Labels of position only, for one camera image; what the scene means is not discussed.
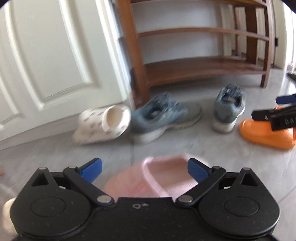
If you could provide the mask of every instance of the pink slipper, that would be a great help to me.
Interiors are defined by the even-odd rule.
[[[104,192],[116,201],[118,197],[172,197],[175,201],[198,183],[188,174],[187,162],[201,158],[189,154],[147,157],[112,177]]]

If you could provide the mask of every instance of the shelf board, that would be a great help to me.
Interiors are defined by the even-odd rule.
[[[167,60],[145,65],[149,87],[221,75],[265,74],[263,66],[238,57],[198,57]]]
[[[159,29],[159,30],[152,30],[147,32],[138,33],[137,36],[139,38],[144,38],[147,36],[152,35],[159,35],[159,34],[172,34],[172,33],[192,33],[192,32],[210,32],[210,33],[222,33],[222,34],[237,34],[241,36],[252,37],[256,39],[262,39],[264,41],[269,41],[269,37],[252,33],[246,32],[241,30],[234,30],[234,29],[227,29],[227,28],[209,28],[209,27],[199,27],[199,28],[167,28],[167,29]]]
[[[154,0],[131,0],[131,3],[154,1]],[[236,6],[255,6],[255,7],[266,7],[266,3],[261,0],[207,0],[232,4]]]

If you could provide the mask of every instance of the bottom shelf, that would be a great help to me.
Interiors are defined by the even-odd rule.
[[[239,57],[182,58],[149,63],[145,67],[149,87],[221,75],[266,73],[263,66],[250,64]]]

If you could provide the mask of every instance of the blue sneaker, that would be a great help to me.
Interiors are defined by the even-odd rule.
[[[135,143],[149,143],[167,129],[180,129],[194,125],[201,117],[196,103],[178,103],[164,93],[151,99],[131,114],[131,131]]]
[[[238,85],[227,85],[216,99],[213,129],[221,133],[231,132],[245,107],[246,100],[241,88]]]

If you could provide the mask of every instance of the orange clog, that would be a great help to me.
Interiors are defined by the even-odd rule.
[[[244,139],[260,145],[283,150],[290,150],[296,145],[294,128],[272,131],[268,121],[244,120],[239,125],[239,132]]]

